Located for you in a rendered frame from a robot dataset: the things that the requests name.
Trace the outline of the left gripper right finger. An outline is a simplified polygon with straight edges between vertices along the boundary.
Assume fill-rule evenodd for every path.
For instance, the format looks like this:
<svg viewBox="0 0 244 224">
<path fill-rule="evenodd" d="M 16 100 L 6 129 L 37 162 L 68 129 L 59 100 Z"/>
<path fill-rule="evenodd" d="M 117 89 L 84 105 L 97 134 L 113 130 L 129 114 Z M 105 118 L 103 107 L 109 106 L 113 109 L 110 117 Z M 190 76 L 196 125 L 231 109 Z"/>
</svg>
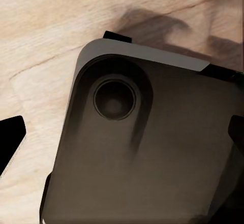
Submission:
<svg viewBox="0 0 244 224">
<path fill-rule="evenodd" d="M 232 115 L 228 134 L 244 156 L 244 117 Z"/>
</svg>

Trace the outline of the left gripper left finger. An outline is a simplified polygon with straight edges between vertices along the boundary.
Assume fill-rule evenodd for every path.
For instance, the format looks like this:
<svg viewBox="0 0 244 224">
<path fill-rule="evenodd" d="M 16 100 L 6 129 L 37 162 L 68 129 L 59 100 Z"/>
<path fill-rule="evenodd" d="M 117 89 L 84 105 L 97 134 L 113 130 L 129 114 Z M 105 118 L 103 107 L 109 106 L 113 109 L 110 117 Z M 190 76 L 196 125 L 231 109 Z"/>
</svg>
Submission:
<svg viewBox="0 0 244 224">
<path fill-rule="evenodd" d="M 0 176 L 26 135 L 21 115 L 0 121 Z"/>
</svg>

